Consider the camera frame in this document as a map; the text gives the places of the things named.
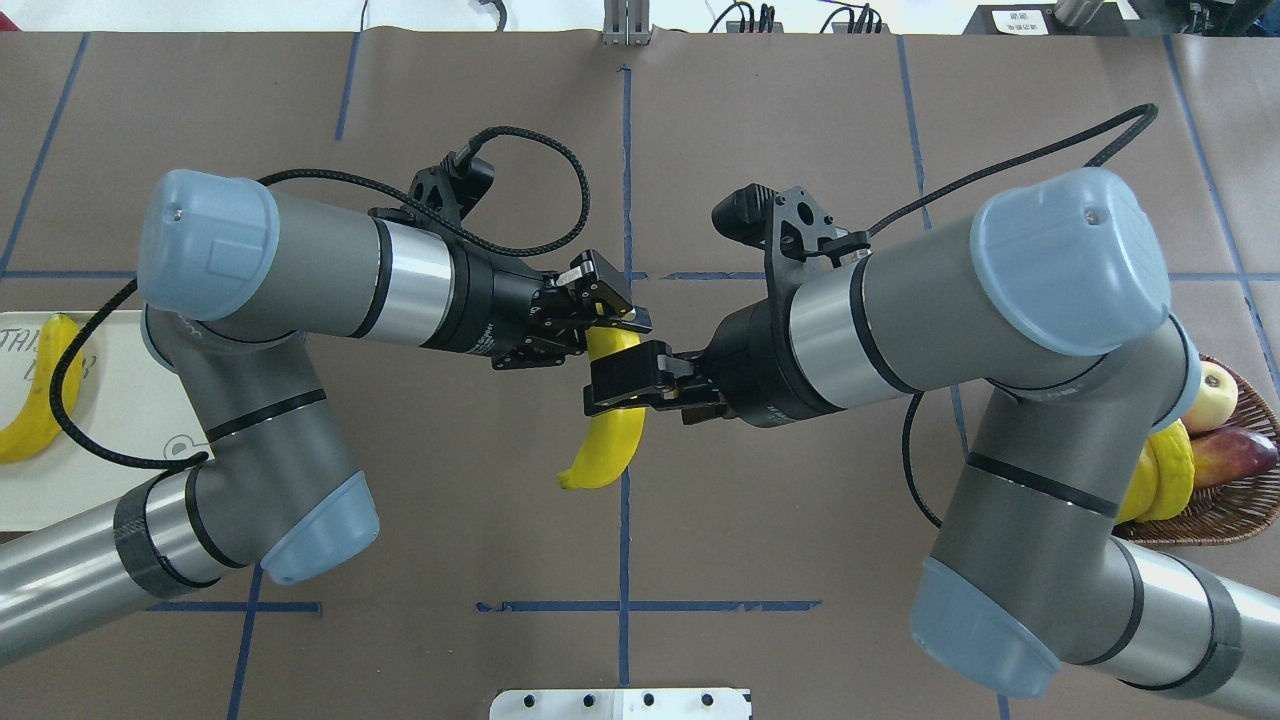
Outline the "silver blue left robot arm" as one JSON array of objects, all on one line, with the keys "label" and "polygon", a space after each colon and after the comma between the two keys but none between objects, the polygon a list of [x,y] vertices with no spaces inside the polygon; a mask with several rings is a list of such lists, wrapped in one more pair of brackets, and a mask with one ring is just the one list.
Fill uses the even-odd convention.
[{"label": "silver blue left robot arm", "polygon": [[14,662],[259,565],[305,582],[380,533],[369,482],[311,364],[310,336],[556,366],[593,327],[646,333],[599,255],[567,272],[461,225],[484,161],[421,170],[397,208],[349,211],[260,181],[173,170],[140,246],[141,331],[186,392],[207,447],[3,551],[3,661]]}]

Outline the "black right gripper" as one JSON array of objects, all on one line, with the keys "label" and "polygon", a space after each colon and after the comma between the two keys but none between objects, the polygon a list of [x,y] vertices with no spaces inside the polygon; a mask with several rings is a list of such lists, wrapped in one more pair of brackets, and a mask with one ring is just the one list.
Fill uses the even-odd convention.
[{"label": "black right gripper", "polygon": [[[730,314],[717,327],[710,343],[696,361],[701,374],[716,387],[727,407],[753,427],[772,428],[842,409],[820,396],[800,369],[790,343],[791,325],[774,325],[774,310],[762,300]],[[648,340],[591,360],[590,386],[582,393],[585,416],[600,416],[627,409],[676,410],[681,397],[659,393],[676,387],[677,372],[668,368],[671,346]],[[595,393],[648,393],[604,398]]]}]

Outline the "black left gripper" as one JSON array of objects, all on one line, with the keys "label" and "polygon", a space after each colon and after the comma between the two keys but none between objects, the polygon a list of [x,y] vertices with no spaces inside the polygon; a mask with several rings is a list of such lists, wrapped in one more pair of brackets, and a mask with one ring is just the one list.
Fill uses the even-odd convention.
[{"label": "black left gripper", "polygon": [[653,332],[652,314],[634,313],[623,273],[595,250],[562,273],[481,249],[449,256],[452,290],[434,350],[489,357],[498,370],[559,365],[588,348],[581,307],[593,313],[589,327]]}]

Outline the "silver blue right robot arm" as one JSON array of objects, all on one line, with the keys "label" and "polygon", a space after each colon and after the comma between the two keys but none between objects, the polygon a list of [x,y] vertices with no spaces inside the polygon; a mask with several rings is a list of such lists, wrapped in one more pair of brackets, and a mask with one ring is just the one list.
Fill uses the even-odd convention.
[{"label": "silver blue right robot arm", "polygon": [[780,427],[983,379],[993,392],[910,616],[936,661],[1011,698],[1064,664],[1167,700],[1277,716],[1277,598],[1114,537],[1140,447],[1193,402],[1199,356],[1130,187],[1083,168],[890,249],[803,188],[712,213],[768,295],[709,345],[591,363],[584,409]]}]

